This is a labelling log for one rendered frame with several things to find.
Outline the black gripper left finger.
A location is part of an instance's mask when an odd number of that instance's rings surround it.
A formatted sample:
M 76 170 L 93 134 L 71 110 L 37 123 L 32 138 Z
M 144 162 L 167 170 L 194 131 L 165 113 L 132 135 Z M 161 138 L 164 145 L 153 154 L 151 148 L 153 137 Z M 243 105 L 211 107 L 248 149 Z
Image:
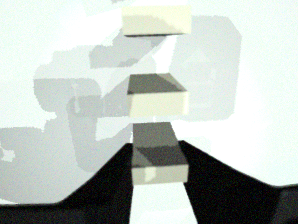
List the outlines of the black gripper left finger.
M 130 224 L 133 144 L 60 202 L 0 204 L 0 224 Z

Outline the black domino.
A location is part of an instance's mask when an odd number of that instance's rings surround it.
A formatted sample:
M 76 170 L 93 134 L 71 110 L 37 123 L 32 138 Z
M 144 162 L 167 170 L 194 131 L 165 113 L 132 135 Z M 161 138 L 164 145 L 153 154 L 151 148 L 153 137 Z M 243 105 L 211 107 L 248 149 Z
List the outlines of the black domino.
M 188 163 L 171 122 L 133 123 L 133 185 L 187 182 Z
M 121 7 L 121 15 L 127 38 L 191 33 L 191 5 Z
M 128 118 L 187 115 L 189 91 L 170 73 L 130 74 Z

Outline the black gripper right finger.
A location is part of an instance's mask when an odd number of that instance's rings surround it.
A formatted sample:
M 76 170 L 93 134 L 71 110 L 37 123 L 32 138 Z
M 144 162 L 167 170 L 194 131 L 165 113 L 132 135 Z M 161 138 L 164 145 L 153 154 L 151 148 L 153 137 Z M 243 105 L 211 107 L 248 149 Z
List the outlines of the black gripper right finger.
M 267 184 L 178 142 L 188 163 L 182 183 L 197 224 L 284 224 L 298 218 L 298 184 Z

